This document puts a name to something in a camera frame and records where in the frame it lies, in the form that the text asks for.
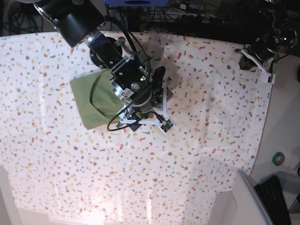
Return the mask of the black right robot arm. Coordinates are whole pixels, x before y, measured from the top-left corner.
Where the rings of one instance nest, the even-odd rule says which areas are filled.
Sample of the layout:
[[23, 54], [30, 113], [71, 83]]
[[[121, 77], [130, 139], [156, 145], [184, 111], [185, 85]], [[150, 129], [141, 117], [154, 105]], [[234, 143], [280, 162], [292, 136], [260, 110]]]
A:
[[85, 43], [101, 70], [70, 82], [86, 129], [106, 125], [109, 131], [136, 131], [154, 125], [167, 132], [173, 127], [167, 115], [171, 79], [165, 79], [163, 66], [152, 70], [150, 57], [130, 31], [122, 28], [118, 39], [105, 36], [100, 28], [113, 18], [103, 16], [89, 0], [40, 0], [33, 6], [71, 47]]

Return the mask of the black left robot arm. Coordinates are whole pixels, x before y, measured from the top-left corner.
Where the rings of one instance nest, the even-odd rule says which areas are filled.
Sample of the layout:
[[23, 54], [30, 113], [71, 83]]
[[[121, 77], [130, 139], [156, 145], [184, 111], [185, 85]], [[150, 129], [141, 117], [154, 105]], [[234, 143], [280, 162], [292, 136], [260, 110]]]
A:
[[281, 50], [292, 49], [298, 43], [298, 34], [293, 27], [289, 12], [298, 13], [298, 0], [240, 0], [236, 16], [243, 24], [248, 34], [254, 40], [244, 47], [246, 53], [254, 57], [242, 56], [239, 65], [241, 70], [251, 70], [257, 67], [255, 60], [265, 64], [273, 59], [274, 68], [281, 57]]

